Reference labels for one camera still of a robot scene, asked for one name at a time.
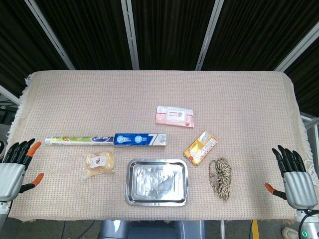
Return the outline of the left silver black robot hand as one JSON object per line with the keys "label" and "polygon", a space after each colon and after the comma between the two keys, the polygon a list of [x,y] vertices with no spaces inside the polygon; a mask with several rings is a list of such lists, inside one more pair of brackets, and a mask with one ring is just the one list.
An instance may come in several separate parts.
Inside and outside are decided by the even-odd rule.
{"label": "left silver black robot hand", "polygon": [[43,179],[40,173],[32,182],[23,185],[26,171],[33,159],[34,154],[41,146],[41,142],[35,139],[14,143],[6,152],[0,163],[0,201],[10,202],[18,194],[35,188]]}

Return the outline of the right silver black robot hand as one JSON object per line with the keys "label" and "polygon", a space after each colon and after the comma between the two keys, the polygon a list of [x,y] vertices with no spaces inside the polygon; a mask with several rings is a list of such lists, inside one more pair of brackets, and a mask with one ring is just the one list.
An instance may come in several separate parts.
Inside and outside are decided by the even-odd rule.
{"label": "right silver black robot hand", "polygon": [[317,196],[310,174],[306,171],[304,162],[296,151],[291,151],[278,145],[272,149],[284,184],[284,192],[274,189],[266,183],[266,189],[296,210],[313,209],[317,204]]}

